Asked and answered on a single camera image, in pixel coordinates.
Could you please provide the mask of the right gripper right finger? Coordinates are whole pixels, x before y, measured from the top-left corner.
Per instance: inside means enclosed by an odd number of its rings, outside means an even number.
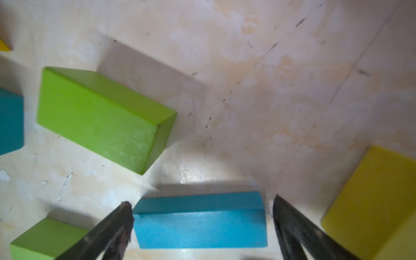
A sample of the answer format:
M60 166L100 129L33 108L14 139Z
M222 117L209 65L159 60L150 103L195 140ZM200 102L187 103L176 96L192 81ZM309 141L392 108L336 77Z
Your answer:
M285 260L306 260L303 249L316 260L358 259L279 195L273 203L273 220Z

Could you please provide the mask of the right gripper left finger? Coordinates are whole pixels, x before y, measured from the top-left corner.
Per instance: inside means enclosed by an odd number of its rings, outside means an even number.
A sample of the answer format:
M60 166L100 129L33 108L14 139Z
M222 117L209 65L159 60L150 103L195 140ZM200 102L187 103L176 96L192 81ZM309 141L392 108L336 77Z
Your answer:
M131 241L134 217L132 205L122 202L87 235L62 253L58 260L122 260Z

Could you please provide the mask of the teal long block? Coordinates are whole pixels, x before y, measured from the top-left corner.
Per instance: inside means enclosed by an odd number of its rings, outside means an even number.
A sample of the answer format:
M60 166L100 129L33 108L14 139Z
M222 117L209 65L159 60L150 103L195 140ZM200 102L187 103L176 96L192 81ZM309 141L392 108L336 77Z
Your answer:
M133 209L142 249L264 248L265 208L259 192L142 198Z

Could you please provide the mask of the yellow rectangular block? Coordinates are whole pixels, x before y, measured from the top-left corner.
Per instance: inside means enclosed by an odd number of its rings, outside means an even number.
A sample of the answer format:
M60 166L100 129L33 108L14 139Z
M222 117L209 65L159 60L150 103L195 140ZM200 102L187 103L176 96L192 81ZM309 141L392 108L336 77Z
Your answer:
M416 257L416 161L371 147L321 221L362 260Z

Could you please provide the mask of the yellow triangle block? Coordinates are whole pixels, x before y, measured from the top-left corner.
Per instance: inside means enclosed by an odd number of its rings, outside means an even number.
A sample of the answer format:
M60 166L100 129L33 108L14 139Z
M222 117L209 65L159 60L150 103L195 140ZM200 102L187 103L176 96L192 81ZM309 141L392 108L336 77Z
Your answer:
M0 39L0 51L1 52L10 52L11 49Z

